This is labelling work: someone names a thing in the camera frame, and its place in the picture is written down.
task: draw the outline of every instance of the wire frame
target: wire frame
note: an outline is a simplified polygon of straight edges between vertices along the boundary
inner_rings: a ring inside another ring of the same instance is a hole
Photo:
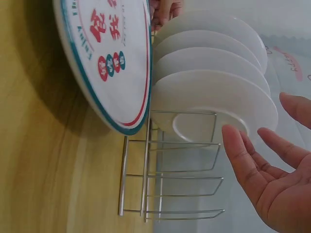
[[[160,113],[160,114],[189,114],[189,115],[214,115],[214,127],[212,133],[211,142],[174,142],[174,141],[166,141],[164,140],[164,133],[160,129],[152,129],[152,121],[150,119],[150,113]],[[147,118],[147,130],[146,130],[146,140],[130,140],[128,136],[124,138],[124,147],[123,147],[123,160],[122,160],[122,173],[121,173],[121,185],[120,185],[120,199],[119,199],[119,215],[123,216],[124,212],[132,212],[132,213],[139,213],[141,217],[144,218],[144,221],[147,222],[148,220],[200,220],[200,219],[211,219],[218,217],[222,214],[225,210],[224,209],[217,209],[217,210],[193,210],[193,211],[162,211],[162,203],[163,198],[194,198],[194,197],[209,197],[213,196],[219,190],[219,187],[224,181],[223,177],[209,177],[209,176],[193,176],[190,175],[194,172],[196,173],[203,173],[205,171],[211,171],[215,168],[215,164],[217,162],[218,154],[221,148],[221,144],[213,143],[213,137],[215,133],[215,125],[217,121],[217,114],[213,112],[205,112],[205,111],[149,111],[148,118]],[[158,131],[159,140],[152,139],[152,131]],[[126,165],[128,161],[128,148],[130,143],[145,143],[145,154],[144,154],[144,165],[143,165],[143,172],[141,175],[136,174],[128,174],[126,171]],[[156,144],[156,149],[151,149],[151,145]],[[164,145],[172,145],[176,144],[179,147],[177,148],[164,148]],[[149,170],[149,162],[150,162],[150,152],[156,151],[161,154],[163,157],[163,153],[167,150],[186,150],[186,149],[197,149],[197,148],[204,148],[204,147],[217,147],[215,159],[213,161],[213,165],[211,168],[208,169],[200,169],[200,170],[172,170],[172,171],[150,171]],[[132,178],[141,178],[142,181],[142,190],[141,190],[141,198],[140,198],[140,209],[125,209],[124,208],[124,200],[125,200],[125,181],[127,177]],[[150,195],[150,179],[160,179],[160,191],[159,195]],[[174,195],[164,195],[163,194],[163,181],[169,179],[176,179],[182,181],[198,181],[198,180],[215,180],[218,182],[216,188],[211,193],[205,194],[174,194]],[[158,210],[149,210],[149,198],[159,198],[159,207]],[[162,215],[174,215],[174,217],[162,217]],[[179,217],[184,214],[212,214],[211,216],[204,216],[204,217]]]

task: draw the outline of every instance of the white plate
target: white plate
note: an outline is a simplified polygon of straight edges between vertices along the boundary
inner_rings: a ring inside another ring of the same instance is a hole
[[[162,57],[153,70],[153,82],[180,71],[210,69],[238,75],[260,87],[270,95],[269,85],[253,64],[244,58],[219,49],[187,48]]]
[[[271,98],[251,82],[228,73],[191,70],[161,79],[152,89],[152,110],[213,111],[217,113],[213,142],[222,143],[221,127],[233,124],[256,140],[257,129],[275,130],[278,121]],[[187,141],[210,141],[214,115],[153,113],[165,132]]]
[[[190,11],[173,18],[157,33],[154,46],[171,35],[192,30],[222,33],[240,41],[256,56],[262,73],[266,72],[267,52],[258,34],[242,20],[220,12]]]
[[[54,0],[75,78],[99,117],[126,135],[147,116],[151,32],[146,0]]]
[[[240,41],[225,34],[202,30],[177,33],[164,39],[154,49],[154,63],[171,52],[192,47],[226,50],[246,59],[261,70],[261,66],[255,55]]]

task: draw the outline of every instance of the colored circle logo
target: colored circle logo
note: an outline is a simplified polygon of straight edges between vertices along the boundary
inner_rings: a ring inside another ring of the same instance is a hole
[[[122,51],[119,54],[119,62],[120,62],[121,69],[125,70],[125,57]]]
[[[110,54],[107,55],[106,66],[109,76],[113,77],[115,70],[113,68],[113,58]]]
[[[106,66],[106,60],[103,56],[100,56],[98,59],[98,72],[101,77],[101,79],[106,82],[108,77],[107,72],[107,66]]]
[[[117,73],[120,72],[119,55],[116,52],[113,54],[113,68],[115,69]]]

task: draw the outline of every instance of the open hand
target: open hand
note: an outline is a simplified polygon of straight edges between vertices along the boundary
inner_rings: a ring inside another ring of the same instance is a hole
[[[281,93],[280,101],[291,117],[311,129],[310,100]],[[269,129],[259,129],[258,134],[296,170],[287,173],[271,166],[245,133],[226,125],[224,146],[238,182],[268,226],[281,233],[311,233],[311,152]]]
[[[184,0],[150,0],[152,31],[158,31],[171,18],[182,13]]]

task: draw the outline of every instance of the wooden surface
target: wooden surface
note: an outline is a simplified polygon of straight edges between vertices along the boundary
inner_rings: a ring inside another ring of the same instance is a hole
[[[117,216],[123,136],[77,86],[51,0],[1,0],[0,22],[0,232],[151,232],[136,213]],[[131,152],[139,174],[143,146]],[[141,181],[127,188],[139,208]]]

